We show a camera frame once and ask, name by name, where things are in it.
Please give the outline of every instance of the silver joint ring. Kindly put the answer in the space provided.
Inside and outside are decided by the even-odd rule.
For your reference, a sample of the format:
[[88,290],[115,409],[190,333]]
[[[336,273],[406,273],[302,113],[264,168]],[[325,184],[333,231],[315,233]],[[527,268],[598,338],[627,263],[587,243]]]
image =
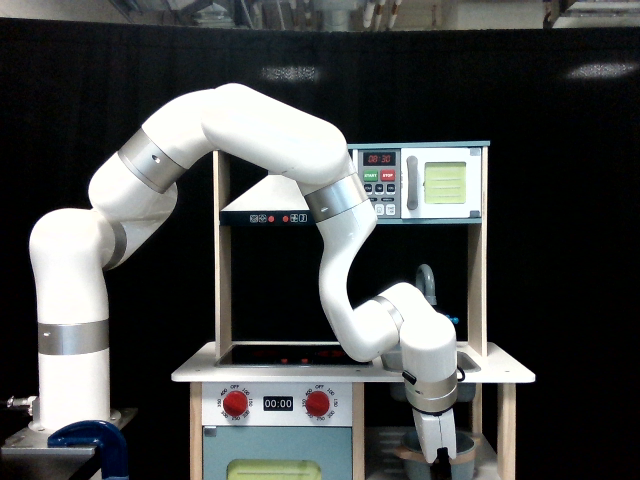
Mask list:
[[127,251],[127,232],[124,230],[122,224],[116,220],[107,219],[109,225],[111,225],[111,229],[113,230],[113,235],[115,237],[115,247],[113,249],[113,254],[111,258],[107,262],[107,264],[102,267],[103,270],[111,270],[114,268],[122,257],[124,257],[125,252]]
[[109,348],[109,320],[89,323],[38,322],[38,353],[81,355]]
[[316,223],[351,210],[368,198],[357,173],[344,177],[304,197]]
[[439,382],[404,381],[407,400],[416,410],[437,413],[448,410],[458,399],[458,371]]
[[120,160],[147,187],[164,193],[187,170],[171,160],[142,129],[118,150]]
[[404,323],[404,318],[402,318],[402,314],[398,311],[395,305],[381,295],[376,295],[375,297],[373,297],[373,300],[382,305],[391,319],[395,322],[398,330],[400,330],[400,326],[402,326],[402,324]]

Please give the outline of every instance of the toy microwave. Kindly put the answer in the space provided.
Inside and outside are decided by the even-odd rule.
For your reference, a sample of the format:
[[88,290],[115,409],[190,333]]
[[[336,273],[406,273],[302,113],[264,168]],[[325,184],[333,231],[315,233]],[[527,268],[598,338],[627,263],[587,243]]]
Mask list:
[[489,142],[349,145],[380,219],[479,219]]

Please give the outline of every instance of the microwave handle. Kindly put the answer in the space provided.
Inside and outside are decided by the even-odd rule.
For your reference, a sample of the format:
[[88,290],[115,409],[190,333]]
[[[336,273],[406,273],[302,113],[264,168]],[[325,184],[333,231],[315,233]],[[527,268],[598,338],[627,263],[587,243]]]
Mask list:
[[411,155],[407,158],[407,176],[409,178],[409,192],[407,196],[407,208],[418,208],[418,159]]

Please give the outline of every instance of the oven window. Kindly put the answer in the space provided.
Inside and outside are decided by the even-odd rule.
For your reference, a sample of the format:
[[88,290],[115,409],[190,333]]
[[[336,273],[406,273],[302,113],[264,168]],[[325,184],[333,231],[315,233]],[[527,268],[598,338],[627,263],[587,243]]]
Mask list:
[[322,480],[320,465],[311,460],[233,460],[227,480]]
[[424,201],[427,204],[467,201],[466,162],[426,162]]

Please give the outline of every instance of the wooden post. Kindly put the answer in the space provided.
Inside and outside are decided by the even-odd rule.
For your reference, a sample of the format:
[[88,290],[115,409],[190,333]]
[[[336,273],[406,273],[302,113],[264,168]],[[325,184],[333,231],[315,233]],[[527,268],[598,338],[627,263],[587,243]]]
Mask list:
[[516,478],[516,384],[498,385],[498,475]]
[[353,384],[353,480],[364,480],[364,383]]
[[231,347],[231,228],[220,226],[220,210],[229,203],[229,159],[213,152],[213,243],[216,358]]
[[488,149],[482,149],[482,223],[469,225],[467,317],[469,346],[487,356],[487,188]]
[[190,478],[202,480],[202,383],[193,382],[191,387],[191,402],[189,406],[189,435],[190,450]]
[[471,432],[482,433],[482,384],[476,384],[476,396],[471,403]]

